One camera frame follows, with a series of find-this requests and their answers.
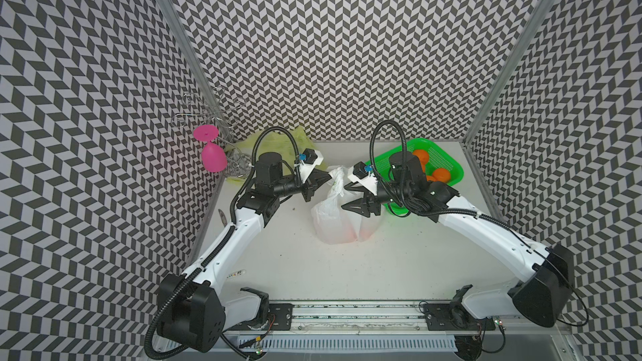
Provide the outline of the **white plastic bag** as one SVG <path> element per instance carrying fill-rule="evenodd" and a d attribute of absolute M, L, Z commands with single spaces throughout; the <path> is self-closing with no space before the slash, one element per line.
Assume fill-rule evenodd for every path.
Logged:
<path fill-rule="evenodd" d="M 311 210 L 316 236 L 321 242 L 330 245 L 365 242 L 381 227 L 383 216 L 363 217 L 346 211 L 342 205 L 361 199 L 359 192 L 348 192 L 344 186 L 349 183 L 347 169 L 343 166 L 331 166 L 331 180 L 327 197 L 318 202 Z"/>

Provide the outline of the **yellow green plastic bag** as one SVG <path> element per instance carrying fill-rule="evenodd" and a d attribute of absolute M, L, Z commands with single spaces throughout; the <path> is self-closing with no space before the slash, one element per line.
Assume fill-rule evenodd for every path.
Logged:
<path fill-rule="evenodd" d="M 302 126 L 291 130 L 289 133 L 294 137 L 300 152 L 306 149 L 317 149 L 317 146 L 314 145 L 314 142 L 307 136 Z M 242 183 L 245 182 L 251 169 L 252 150 L 261 134 L 262 132 L 258 131 L 249 135 L 245 140 L 234 144 L 227 144 L 225 148 L 227 168 L 223 174 L 228 181 L 237 185 L 242 185 Z M 277 152 L 283 160 L 289 162 L 289 165 L 294 164 L 294 147 L 284 133 L 268 133 L 259 145 L 257 156 L 265 152 Z"/>

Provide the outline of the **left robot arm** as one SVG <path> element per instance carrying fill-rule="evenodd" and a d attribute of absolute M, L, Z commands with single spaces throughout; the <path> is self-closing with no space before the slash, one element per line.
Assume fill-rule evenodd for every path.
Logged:
<path fill-rule="evenodd" d="M 261 329 L 269 319 L 269 295 L 243 287 L 227 302 L 222 289 L 238 259 L 276 214 L 282 199 L 301 195 L 310 202 L 314 192 L 331 178 L 320 170 L 322 154 L 305 150 L 293 171 L 284 175 L 276 152 L 260 155 L 255 177 L 232 204 L 232 221 L 207 252 L 185 272 L 166 276 L 157 291 L 157 313 L 145 335 L 145 353 L 166 359 L 186 349 L 208 352 L 223 333 L 238 325 Z"/>

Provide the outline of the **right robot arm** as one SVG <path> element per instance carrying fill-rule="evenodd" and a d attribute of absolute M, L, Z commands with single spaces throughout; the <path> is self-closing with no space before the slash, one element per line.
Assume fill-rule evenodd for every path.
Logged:
<path fill-rule="evenodd" d="M 409 214 L 460 233 L 513 273 L 513 279 L 505 283 L 458 289 L 446 310 L 456 328 L 494 316 L 522 316 L 544 328 L 560 322 L 573 296 L 570 250 L 561 244 L 547 247 L 480 212 L 444 180 L 426 175 L 421 160 L 407 150 L 392 154 L 389 164 L 385 175 L 364 162 L 350 167 L 345 188 L 362 197 L 344 204 L 343 209 L 372 217 L 383 207 L 398 205 Z"/>

